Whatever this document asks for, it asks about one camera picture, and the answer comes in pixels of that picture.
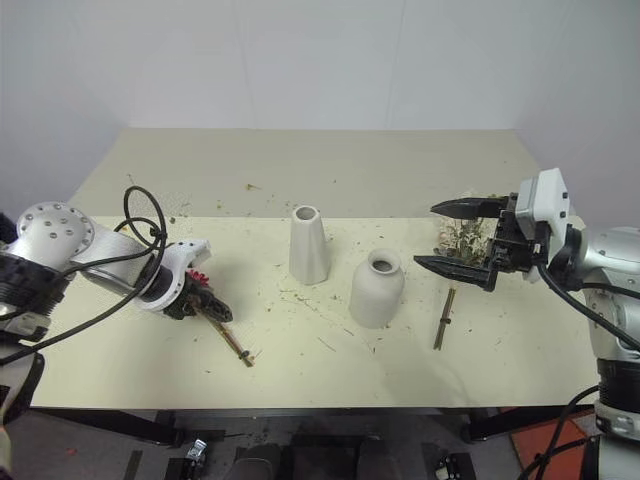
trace red component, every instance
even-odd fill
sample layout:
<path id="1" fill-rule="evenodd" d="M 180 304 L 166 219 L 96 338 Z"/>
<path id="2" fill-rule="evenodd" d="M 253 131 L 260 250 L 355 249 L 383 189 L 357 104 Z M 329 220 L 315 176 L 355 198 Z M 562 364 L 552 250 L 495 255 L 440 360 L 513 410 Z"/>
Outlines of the red component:
<path id="1" fill-rule="evenodd" d="M 191 278 L 193 278 L 196 282 L 198 282 L 203 287 L 209 286 L 209 277 L 207 277 L 204 273 L 200 273 L 199 271 L 194 270 L 193 268 L 191 270 L 188 270 L 187 273 L 191 276 Z"/>

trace orange mat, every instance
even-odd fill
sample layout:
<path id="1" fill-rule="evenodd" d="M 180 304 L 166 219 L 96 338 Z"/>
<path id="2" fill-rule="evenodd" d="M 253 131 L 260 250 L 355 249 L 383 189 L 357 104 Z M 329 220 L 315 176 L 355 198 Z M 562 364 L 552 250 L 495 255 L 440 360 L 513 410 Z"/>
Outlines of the orange mat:
<path id="1" fill-rule="evenodd" d="M 551 422 L 511 434 L 513 446 L 523 469 L 535 460 L 536 455 L 545 452 L 555 428 L 556 423 Z M 564 424 L 558 445 L 585 437 L 585 433 L 575 423 L 568 420 Z M 553 457 L 545 470 L 544 480 L 579 480 L 583 452 L 584 446 L 581 446 Z M 529 478 L 535 478 L 535 474 L 536 471 Z"/>

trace dried plant debris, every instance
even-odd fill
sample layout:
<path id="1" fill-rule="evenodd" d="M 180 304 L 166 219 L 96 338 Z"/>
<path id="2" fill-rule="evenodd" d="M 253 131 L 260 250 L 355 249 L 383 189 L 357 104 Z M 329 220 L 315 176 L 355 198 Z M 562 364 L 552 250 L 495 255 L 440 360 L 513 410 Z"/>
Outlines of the dried plant debris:
<path id="1" fill-rule="evenodd" d="M 461 259 L 466 265 L 482 265 L 493 231 L 495 219 L 457 220 L 443 217 L 436 255 Z"/>

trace tall white vase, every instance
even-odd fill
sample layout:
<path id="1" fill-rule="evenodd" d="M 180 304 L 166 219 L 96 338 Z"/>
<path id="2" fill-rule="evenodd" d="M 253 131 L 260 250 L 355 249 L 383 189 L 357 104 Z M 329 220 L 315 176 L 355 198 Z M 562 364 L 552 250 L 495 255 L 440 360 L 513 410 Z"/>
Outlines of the tall white vase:
<path id="1" fill-rule="evenodd" d="M 363 327 L 386 326 L 398 310 L 403 288 L 400 257 L 387 248 L 372 251 L 353 274 L 351 316 Z"/>
<path id="2" fill-rule="evenodd" d="M 320 212 L 303 205 L 291 214 L 289 272 L 300 283 L 313 285 L 329 276 L 329 253 Z"/>

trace vase opening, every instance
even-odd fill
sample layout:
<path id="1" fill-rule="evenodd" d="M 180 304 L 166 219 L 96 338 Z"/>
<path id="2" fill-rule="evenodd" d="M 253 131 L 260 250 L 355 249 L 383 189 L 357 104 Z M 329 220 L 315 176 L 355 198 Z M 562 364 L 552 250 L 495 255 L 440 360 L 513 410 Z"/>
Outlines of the vase opening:
<path id="1" fill-rule="evenodd" d="M 376 260 L 373 262 L 373 268 L 379 272 L 384 273 L 391 270 L 393 268 L 393 265 L 391 265 L 386 260 Z"/>
<path id="2" fill-rule="evenodd" d="M 313 220 L 315 216 L 318 214 L 315 208 L 312 207 L 300 207 L 296 210 L 296 217 L 300 220 Z"/>
<path id="3" fill-rule="evenodd" d="M 391 275 L 400 268 L 400 259 L 392 251 L 381 248 L 369 254 L 369 266 L 382 275 Z"/>

